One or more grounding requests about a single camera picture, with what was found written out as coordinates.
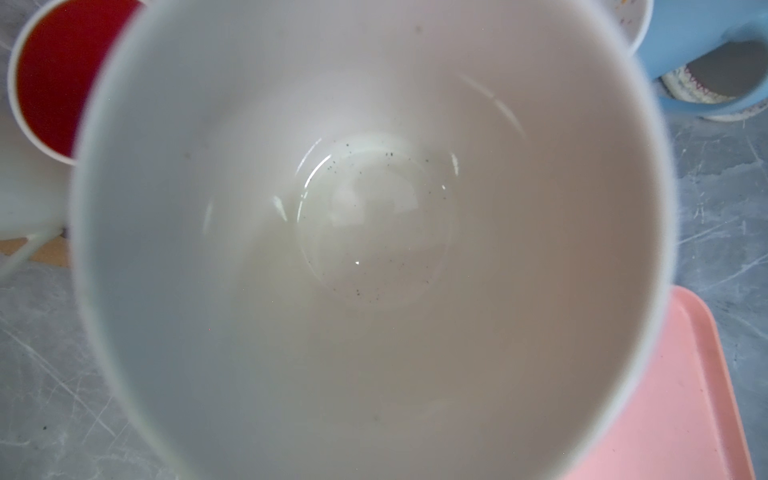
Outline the cork paw print coaster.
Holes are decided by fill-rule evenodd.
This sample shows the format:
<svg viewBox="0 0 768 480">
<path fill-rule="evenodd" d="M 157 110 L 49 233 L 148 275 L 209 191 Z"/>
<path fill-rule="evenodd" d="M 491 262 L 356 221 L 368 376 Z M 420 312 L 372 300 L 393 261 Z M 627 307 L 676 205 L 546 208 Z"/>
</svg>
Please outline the cork paw print coaster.
<svg viewBox="0 0 768 480">
<path fill-rule="evenodd" d="M 1 253 L 10 256 L 27 243 L 26 239 L 10 239 L 1 242 Z M 48 265 L 69 268 L 69 242 L 66 238 L 59 236 L 40 247 L 31 257 L 31 261 L 45 263 Z"/>
</svg>

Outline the red inside mug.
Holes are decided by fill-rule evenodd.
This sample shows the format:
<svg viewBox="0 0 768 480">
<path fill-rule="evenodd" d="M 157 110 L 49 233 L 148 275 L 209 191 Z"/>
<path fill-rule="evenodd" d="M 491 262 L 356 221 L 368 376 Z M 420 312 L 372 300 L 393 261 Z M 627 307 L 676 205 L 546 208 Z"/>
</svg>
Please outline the red inside mug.
<svg viewBox="0 0 768 480">
<path fill-rule="evenodd" d="M 113 44 L 147 1 L 50 1 L 22 27 L 12 49 L 7 91 L 31 143 L 72 165 L 81 117 Z"/>
</svg>

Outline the cream mug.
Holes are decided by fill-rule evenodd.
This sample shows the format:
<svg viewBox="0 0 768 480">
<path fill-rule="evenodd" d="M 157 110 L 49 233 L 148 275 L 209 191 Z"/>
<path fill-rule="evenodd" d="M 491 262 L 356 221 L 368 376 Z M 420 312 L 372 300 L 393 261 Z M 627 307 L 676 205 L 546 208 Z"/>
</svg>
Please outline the cream mug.
<svg viewBox="0 0 768 480">
<path fill-rule="evenodd" d="M 653 0 L 604 0 L 603 6 L 617 20 L 630 52 L 634 54 L 645 39 L 654 9 Z"/>
</svg>

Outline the white mug purple handle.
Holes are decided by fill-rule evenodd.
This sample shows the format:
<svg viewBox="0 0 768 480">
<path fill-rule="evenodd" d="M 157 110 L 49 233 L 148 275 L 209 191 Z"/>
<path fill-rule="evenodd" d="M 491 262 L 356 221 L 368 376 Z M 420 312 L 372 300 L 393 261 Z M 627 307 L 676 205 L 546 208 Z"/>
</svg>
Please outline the white mug purple handle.
<svg viewBox="0 0 768 480">
<path fill-rule="evenodd" d="M 555 479 L 661 329 L 669 145 L 596 1 L 154 1 L 76 155 L 82 319 L 182 479 Z"/>
</svg>

